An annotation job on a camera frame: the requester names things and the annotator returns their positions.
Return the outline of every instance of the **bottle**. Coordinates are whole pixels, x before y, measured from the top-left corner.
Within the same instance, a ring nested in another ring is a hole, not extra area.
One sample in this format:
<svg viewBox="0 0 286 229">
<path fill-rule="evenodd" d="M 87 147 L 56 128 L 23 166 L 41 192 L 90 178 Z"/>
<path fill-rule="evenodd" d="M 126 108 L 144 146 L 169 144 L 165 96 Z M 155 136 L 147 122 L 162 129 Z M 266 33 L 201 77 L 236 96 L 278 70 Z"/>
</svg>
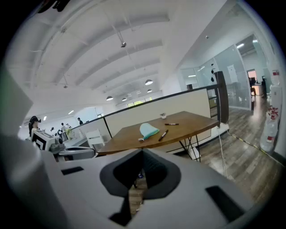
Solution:
<svg viewBox="0 0 286 229">
<path fill-rule="evenodd" d="M 260 147 L 266 152 L 270 152 L 274 147 L 274 140 L 278 131 L 278 122 L 273 111 L 271 118 L 266 120 L 263 133 L 260 138 Z"/>
</svg>

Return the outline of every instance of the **office desk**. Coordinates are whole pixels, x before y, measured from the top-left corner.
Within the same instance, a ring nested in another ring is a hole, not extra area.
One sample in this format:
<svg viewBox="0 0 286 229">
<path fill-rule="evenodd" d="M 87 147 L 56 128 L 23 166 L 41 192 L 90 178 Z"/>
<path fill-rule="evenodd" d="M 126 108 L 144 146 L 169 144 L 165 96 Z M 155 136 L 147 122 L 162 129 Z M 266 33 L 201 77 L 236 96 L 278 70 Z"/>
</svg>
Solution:
<svg viewBox="0 0 286 229">
<path fill-rule="evenodd" d="M 183 149 L 187 151 L 192 147 L 191 137 L 209 130 L 219 124 L 219 121 L 201 115 L 182 111 L 167 116 L 166 119 L 154 119 L 148 122 L 158 128 L 159 133 L 149 137 L 145 141 L 138 141 L 143 136 L 140 133 L 141 123 L 122 128 L 106 145 L 98 152 L 101 155 L 117 153 L 132 148 L 155 148 L 162 145 L 171 144 L 179 141 Z M 178 123 L 177 126 L 166 126 L 165 123 Z M 169 130 L 165 137 L 158 141 L 162 134 Z M 181 140 L 189 139 L 188 145 L 183 145 Z"/>
</svg>

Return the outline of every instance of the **laminate floor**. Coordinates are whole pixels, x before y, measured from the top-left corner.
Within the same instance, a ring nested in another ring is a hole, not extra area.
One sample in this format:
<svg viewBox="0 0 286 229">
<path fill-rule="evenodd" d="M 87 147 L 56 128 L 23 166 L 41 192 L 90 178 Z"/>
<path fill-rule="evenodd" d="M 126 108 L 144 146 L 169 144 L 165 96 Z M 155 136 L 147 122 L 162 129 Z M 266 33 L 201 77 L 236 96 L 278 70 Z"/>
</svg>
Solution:
<svg viewBox="0 0 286 229">
<path fill-rule="evenodd" d="M 259 146 L 269 103 L 257 96 L 254 111 L 229 108 L 229 132 Z M 227 178 L 232 180 L 255 203 L 267 200 L 275 189 L 282 165 L 255 147 L 227 133 L 221 136 Z M 201 161 L 220 174 L 224 174 L 219 139 L 200 147 Z M 180 157 L 190 160 L 185 154 Z M 146 190 L 146 180 L 138 179 L 138 188 L 129 191 L 131 213 L 134 215 Z"/>
</svg>

